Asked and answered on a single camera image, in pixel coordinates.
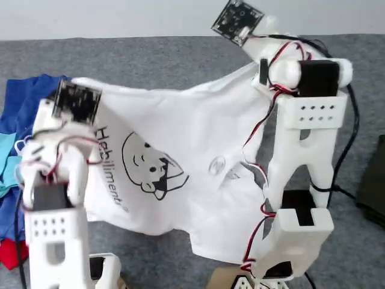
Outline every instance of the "pile of clothes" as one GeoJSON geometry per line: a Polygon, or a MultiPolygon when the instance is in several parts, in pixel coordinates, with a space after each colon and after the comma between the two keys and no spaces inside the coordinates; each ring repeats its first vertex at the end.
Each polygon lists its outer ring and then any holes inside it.
{"type": "Polygon", "coordinates": [[[41,75],[7,82],[4,112],[0,118],[0,263],[9,270],[18,266],[15,236],[19,237],[22,258],[27,259],[24,215],[19,211],[19,230],[14,231],[15,210],[20,188],[14,178],[23,146],[32,134],[32,126],[41,99],[48,97],[65,76],[41,75]]]}

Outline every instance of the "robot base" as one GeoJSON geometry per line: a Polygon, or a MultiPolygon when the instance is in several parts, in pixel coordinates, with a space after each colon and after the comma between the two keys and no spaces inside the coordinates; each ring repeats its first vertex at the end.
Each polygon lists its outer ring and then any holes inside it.
{"type": "Polygon", "coordinates": [[[90,255],[91,279],[95,289],[128,289],[120,277],[119,258],[112,253],[90,255]]]}
{"type": "Polygon", "coordinates": [[[252,279],[239,267],[214,270],[206,289],[289,289],[282,281],[252,279]]]}

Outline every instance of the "red cloth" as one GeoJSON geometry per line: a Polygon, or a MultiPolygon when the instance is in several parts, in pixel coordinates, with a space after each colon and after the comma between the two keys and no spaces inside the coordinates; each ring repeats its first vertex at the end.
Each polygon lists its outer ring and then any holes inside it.
{"type": "MultiPolygon", "coordinates": [[[[25,241],[20,242],[22,260],[28,258],[28,247],[25,241]]],[[[16,243],[10,239],[4,239],[0,244],[0,263],[3,263],[6,268],[12,270],[19,265],[17,261],[16,243]]]]}

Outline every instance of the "gray carpet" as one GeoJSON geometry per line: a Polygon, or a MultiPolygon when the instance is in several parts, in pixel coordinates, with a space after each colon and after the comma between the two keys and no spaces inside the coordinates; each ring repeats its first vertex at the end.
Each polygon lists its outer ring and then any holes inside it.
{"type": "MultiPolygon", "coordinates": [[[[357,142],[343,165],[338,184],[356,193],[363,171],[385,134],[383,47],[385,36],[350,35],[319,37],[336,57],[349,58],[355,67],[354,88],[362,126],[357,142]]],[[[0,42],[0,92],[9,78],[50,75],[88,76],[113,84],[147,89],[185,89],[219,78],[250,62],[235,45],[216,37],[167,37],[147,39],[70,39],[0,42]]],[[[351,129],[348,110],[341,129],[337,154],[351,129]]],[[[259,152],[262,163],[272,152],[270,121],[259,152]]],[[[292,188],[306,188],[305,170],[298,170],[292,188]]],[[[318,288],[385,288],[385,230],[365,220],[361,211],[343,195],[331,206],[335,230],[310,269],[318,288]]],[[[133,289],[203,288],[214,268],[223,264],[195,256],[188,235],[173,231],[147,237],[106,223],[90,224],[92,252],[114,252],[133,289]]],[[[0,266],[0,289],[20,288],[17,270],[0,266]]],[[[304,278],[291,288],[310,288],[304,278]]]]}

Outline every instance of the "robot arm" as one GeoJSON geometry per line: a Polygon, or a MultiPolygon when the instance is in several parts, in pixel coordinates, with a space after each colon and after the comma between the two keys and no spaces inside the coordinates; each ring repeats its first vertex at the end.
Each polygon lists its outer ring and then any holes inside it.
{"type": "Polygon", "coordinates": [[[259,64],[252,86],[278,106],[274,153],[263,187],[274,210],[267,216],[274,221],[257,248],[250,251],[249,244],[242,268],[257,280],[256,288],[263,288],[258,287],[261,279],[269,280],[270,288],[286,288],[282,281],[303,275],[334,229],[326,188],[332,185],[331,162],[348,98],[339,89],[351,82],[353,68],[298,37],[271,35],[274,21],[267,18],[241,0],[230,0],[212,29],[259,64]],[[269,35],[252,34],[257,25],[269,35]],[[303,129],[310,130],[304,140],[303,129]],[[302,165],[312,180],[309,190],[285,190],[302,165]]]}
{"type": "Polygon", "coordinates": [[[55,102],[40,102],[32,140],[22,151],[32,289],[125,288],[119,259],[88,250],[88,166],[100,164],[103,156],[93,129],[99,98],[100,92],[62,81],[55,102]],[[64,260],[57,260],[55,244],[64,245],[64,260]]]}

